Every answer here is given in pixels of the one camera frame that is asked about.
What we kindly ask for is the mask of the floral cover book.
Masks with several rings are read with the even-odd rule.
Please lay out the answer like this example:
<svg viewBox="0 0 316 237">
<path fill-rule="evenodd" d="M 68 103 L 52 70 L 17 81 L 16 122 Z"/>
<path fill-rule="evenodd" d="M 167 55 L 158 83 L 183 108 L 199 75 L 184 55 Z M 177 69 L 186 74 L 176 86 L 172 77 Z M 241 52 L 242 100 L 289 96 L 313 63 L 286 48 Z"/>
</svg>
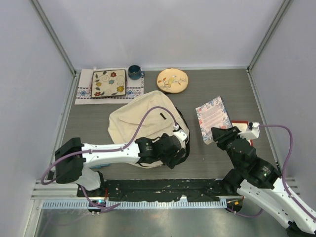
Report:
<svg viewBox="0 0 316 237">
<path fill-rule="evenodd" d="M 196 114 L 203 141 L 207 145 L 213 142 L 212 127 L 220 129 L 232 127 L 232 122 L 221 96 L 197 107 Z"/>
</svg>

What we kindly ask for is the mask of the red bordered book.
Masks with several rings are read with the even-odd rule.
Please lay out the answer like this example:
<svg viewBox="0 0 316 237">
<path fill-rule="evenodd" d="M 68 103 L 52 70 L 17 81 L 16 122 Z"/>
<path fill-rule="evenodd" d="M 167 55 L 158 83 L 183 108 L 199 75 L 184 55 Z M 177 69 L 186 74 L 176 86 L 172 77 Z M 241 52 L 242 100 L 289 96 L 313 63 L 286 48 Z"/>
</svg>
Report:
<svg viewBox="0 0 316 237">
<path fill-rule="evenodd" d="M 246 131 L 248 127 L 248 121 L 245 120 L 233 120 L 232 126 L 236 126 L 240 132 Z M 253 146 L 252 140 L 247 140 L 251 146 Z"/>
</svg>

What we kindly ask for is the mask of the cream canvas backpack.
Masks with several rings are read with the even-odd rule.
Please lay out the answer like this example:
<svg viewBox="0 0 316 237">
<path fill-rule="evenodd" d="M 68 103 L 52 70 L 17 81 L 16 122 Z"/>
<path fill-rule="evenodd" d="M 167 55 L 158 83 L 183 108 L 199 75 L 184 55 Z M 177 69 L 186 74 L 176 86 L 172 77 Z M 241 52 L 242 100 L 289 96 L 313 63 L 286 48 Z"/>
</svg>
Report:
<svg viewBox="0 0 316 237">
<path fill-rule="evenodd" d="M 165 94 L 152 91 L 112 112 L 108 133 L 114 144 L 127 144 L 141 137 L 156 139 L 164 133 L 173 135 L 174 125 L 179 125 L 188 135 L 187 158 L 190 131 L 182 114 Z"/>
</svg>

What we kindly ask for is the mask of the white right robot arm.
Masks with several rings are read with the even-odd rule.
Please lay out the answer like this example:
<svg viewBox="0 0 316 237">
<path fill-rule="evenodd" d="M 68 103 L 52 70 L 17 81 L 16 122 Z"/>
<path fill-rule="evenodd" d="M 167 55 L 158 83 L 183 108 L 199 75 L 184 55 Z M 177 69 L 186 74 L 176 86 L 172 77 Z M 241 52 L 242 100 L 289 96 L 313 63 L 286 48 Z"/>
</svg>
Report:
<svg viewBox="0 0 316 237">
<path fill-rule="evenodd" d="M 211 129 L 217 147 L 226 151 L 233 168 L 223 179 L 223 189 L 229 195 L 239 194 L 274 217 L 289 237 L 314 237 L 316 212 L 292 191 L 285 171 L 257 155 L 249 140 L 260 135 L 259 123 L 249 123 L 246 131 L 236 126 Z"/>
</svg>

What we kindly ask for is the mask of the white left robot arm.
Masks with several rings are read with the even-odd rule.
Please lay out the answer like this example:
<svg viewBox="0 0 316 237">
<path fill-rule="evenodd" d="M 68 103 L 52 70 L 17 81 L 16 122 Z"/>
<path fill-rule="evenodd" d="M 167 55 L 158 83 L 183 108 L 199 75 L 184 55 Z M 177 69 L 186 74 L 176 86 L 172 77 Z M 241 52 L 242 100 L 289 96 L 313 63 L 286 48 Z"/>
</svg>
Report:
<svg viewBox="0 0 316 237">
<path fill-rule="evenodd" d="M 156 139 L 141 137 L 127 144 L 93 145 L 72 138 L 55 152 L 56 182 L 77 183 L 94 197 L 105 191 L 103 176 L 95 168 L 112 163 L 127 163 L 140 168 L 166 165 L 173 169 L 186 160 L 188 136 L 179 130 Z"/>
</svg>

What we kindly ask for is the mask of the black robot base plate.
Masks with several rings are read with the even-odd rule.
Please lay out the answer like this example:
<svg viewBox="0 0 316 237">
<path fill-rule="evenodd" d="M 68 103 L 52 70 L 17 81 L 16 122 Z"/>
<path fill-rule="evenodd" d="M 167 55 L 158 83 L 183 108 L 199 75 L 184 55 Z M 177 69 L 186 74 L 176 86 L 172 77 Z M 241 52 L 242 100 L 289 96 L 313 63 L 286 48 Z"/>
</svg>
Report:
<svg viewBox="0 0 316 237">
<path fill-rule="evenodd" d="M 236 189 L 216 179 L 130 179 L 106 180 L 100 189 L 88 191 L 87 195 L 117 202 L 177 202 L 182 196 L 189 202 L 202 202 L 238 194 Z"/>
</svg>

